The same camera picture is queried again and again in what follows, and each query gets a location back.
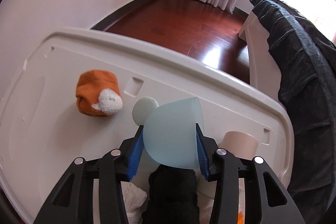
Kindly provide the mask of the bed with dark blanket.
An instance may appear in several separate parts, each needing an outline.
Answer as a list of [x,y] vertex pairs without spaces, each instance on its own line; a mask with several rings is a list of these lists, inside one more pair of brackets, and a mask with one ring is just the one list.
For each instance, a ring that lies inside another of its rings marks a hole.
[[280,0],[250,0],[281,73],[294,130],[288,192],[306,223],[335,223],[335,45]]

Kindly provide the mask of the beige cylindrical bottle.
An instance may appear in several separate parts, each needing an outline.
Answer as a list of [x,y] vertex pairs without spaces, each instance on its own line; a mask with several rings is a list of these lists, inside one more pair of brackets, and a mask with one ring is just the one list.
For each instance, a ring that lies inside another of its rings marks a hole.
[[258,140],[248,133],[229,131],[224,135],[220,147],[236,157],[251,160],[256,155],[258,145]]

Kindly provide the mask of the light blue bear cup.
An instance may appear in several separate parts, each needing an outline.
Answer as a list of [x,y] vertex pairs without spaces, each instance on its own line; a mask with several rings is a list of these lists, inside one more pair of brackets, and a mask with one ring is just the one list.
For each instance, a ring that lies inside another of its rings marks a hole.
[[197,126],[204,129],[199,98],[159,105],[154,98],[143,97],[133,106],[132,117],[143,126],[143,143],[154,161],[175,168],[199,168]]

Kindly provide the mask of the white plastic storage box lid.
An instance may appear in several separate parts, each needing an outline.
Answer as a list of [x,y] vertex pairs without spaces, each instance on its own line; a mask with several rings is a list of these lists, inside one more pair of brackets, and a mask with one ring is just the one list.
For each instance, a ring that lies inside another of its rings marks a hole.
[[[161,105],[198,97],[206,136],[220,143],[230,131],[253,135],[256,155],[284,185],[290,182],[294,136],[288,114],[227,73],[154,44],[76,28],[44,38],[10,74],[14,59],[1,54],[1,187],[26,223],[75,158],[102,157],[135,134],[131,112],[143,97]],[[116,75],[123,100],[117,115],[79,113],[76,84],[91,69]]]

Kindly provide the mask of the orange tissue pack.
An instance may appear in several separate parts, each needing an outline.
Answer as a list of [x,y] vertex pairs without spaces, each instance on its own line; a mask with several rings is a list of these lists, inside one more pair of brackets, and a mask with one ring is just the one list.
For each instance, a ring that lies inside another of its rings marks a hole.
[[244,215],[243,215],[242,210],[240,210],[239,213],[238,213],[238,221],[237,221],[237,224],[244,224]]

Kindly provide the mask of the white tissue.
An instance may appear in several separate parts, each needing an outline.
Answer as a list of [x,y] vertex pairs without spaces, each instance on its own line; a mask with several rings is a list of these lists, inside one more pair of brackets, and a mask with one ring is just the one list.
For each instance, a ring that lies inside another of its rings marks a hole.
[[141,207],[147,199],[147,192],[132,182],[122,182],[122,194],[127,220],[129,223],[141,222]]

